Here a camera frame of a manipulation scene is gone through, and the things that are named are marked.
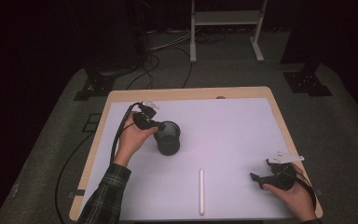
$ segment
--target metal stand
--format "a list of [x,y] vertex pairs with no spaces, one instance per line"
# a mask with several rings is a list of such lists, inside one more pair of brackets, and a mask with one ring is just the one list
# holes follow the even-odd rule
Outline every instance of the metal stand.
[[89,99],[89,97],[94,96],[107,96],[113,89],[113,85],[115,84],[117,77],[127,75],[137,69],[136,67],[133,67],[123,70],[112,67],[109,68],[107,66],[104,72],[112,74],[110,76],[103,76],[102,71],[100,71],[98,67],[98,65],[90,63],[85,65],[84,69],[86,70],[87,76],[89,78],[84,84],[82,91],[77,92],[74,101],[86,101]]
[[196,25],[239,25],[255,24],[255,36],[250,37],[257,61],[264,62],[264,57],[258,47],[257,41],[261,31],[261,25],[266,12],[267,1],[263,0],[260,10],[248,11],[202,11],[196,12],[195,0],[191,1],[191,41],[190,61],[197,61],[196,55]]
[[294,93],[307,93],[309,96],[331,96],[331,91],[315,76],[319,63],[306,63],[299,72],[283,73]]

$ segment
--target white shelf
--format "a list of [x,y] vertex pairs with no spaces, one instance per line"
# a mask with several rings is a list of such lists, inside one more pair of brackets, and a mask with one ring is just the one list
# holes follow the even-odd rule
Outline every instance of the white shelf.
[[259,10],[202,11],[195,13],[196,25],[257,24]]

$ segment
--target person's left hand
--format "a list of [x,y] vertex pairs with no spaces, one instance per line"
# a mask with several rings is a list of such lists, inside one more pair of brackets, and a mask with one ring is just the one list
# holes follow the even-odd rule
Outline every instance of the person's left hand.
[[147,130],[140,130],[135,123],[133,122],[133,114],[137,113],[131,111],[129,117],[127,118],[124,128],[121,132],[118,150],[116,156],[113,159],[113,163],[127,166],[132,155],[141,148],[145,140],[153,133],[155,133],[158,128],[153,127]]

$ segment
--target white table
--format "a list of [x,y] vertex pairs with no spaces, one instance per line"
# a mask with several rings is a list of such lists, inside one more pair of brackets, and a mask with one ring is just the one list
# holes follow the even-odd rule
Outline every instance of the white table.
[[[191,117],[190,119],[182,119],[180,117],[183,108],[188,109],[189,113],[200,110],[196,108],[197,102],[194,100],[203,102],[209,99],[212,101],[212,99],[222,96],[227,99],[249,99],[236,103],[239,104],[238,109],[244,111],[244,114],[247,115],[246,118],[241,118],[241,124],[248,123],[250,125],[251,120],[258,120],[258,124],[262,127],[257,128],[256,125],[250,129],[243,129],[238,134],[233,133],[226,136],[220,135],[220,132],[214,132],[211,134],[215,134],[215,136],[211,138],[211,134],[207,137],[200,134],[203,128],[201,124],[211,121],[216,128],[227,126],[225,119],[216,119],[213,122],[212,117],[220,117],[219,114],[216,115],[214,112],[214,104],[203,107],[206,110],[203,117],[197,119]],[[165,101],[162,104],[163,107],[158,111],[156,119],[175,118],[173,121],[177,122],[183,129],[181,134],[182,146],[176,155],[165,157],[157,151],[155,140],[149,138],[143,148],[134,155],[129,165],[129,168],[132,169],[132,175],[124,193],[122,204],[121,217],[124,220],[275,219],[291,216],[280,200],[271,193],[259,189],[258,184],[252,182],[249,176],[249,172],[258,175],[271,175],[265,164],[266,152],[273,153],[275,149],[279,149],[297,155],[279,108],[267,87],[111,92],[103,110],[102,119],[91,146],[78,191],[85,190],[91,185],[98,185],[101,180],[100,176],[94,176],[94,163],[97,166],[99,166],[98,164],[108,165],[109,158],[102,161],[105,159],[101,159],[100,151],[101,148],[111,147],[109,141],[113,140],[111,139],[113,138],[112,133],[116,129],[112,129],[116,122],[112,121],[112,118],[121,119],[123,111],[120,110],[127,107],[122,104],[148,99]],[[223,107],[225,115],[221,115],[222,118],[234,114],[238,116],[241,112],[236,107],[229,105],[229,100],[215,101],[219,101],[218,105]],[[266,119],[269,119],[269,122],[264,121],[265,115],[257,112],[256,108],[259,108],[259,106],[268,108],[262,111],[267,113]],[[205,128],[211,129],[210,127],[213,126],[207,125]],[[234,124],[233,127],[238,130],[238,127],[241,126]],[[257,136],[272,136],[275,140],[273,142],[269,142],[268,139],[260,141],[260,139],[257,140]],[[225,149],[228,141],[243,141],[245,144],[243,146],[234,144]],[[208,149],[213,147],[229,151],[229,156],[221,156],[222,154],[215,156],[221,153],[217,151],[216,154],[216,150],[214,153],[209,153]],[[296,162],[296,164],[304,170],[301,162]],[[205,216],[200,216],[198,208],[198,174],[201,168],[205,170]],[[102,167],[101,172],[97,173],[103,175],[104,171],[105,168]],[[84,204],[83,200],[85,198],[82,194],[75,196],[70,212],[72,220],[77,220],[81,205]],[[318,217],[323,214],[319,203],[317,204],[316,214]]]

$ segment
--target white marker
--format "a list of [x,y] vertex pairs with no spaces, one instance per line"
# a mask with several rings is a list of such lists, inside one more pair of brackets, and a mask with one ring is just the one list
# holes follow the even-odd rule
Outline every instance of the white marker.
[[200,215],[205,215],[203,170],[200,170]]

